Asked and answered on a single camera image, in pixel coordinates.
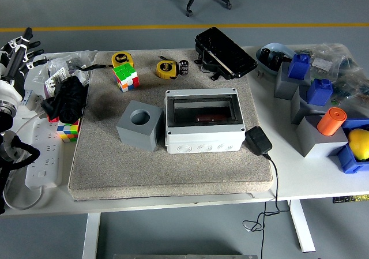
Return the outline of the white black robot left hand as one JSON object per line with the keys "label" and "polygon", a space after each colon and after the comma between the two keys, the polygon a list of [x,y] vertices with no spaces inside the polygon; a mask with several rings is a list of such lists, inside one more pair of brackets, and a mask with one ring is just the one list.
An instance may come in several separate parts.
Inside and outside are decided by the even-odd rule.
{"label": "white black robot left hand", "polygon": [[1,102],[8,102],[15,106],[25,96],[25,79],[28,72],[47,60],[34,61],[34,57],[44,53],[44,50],[36,48],[39,41],[31,43],[33,37],[32,28],[28,27],[24,33],[9,41],[1,48]]}

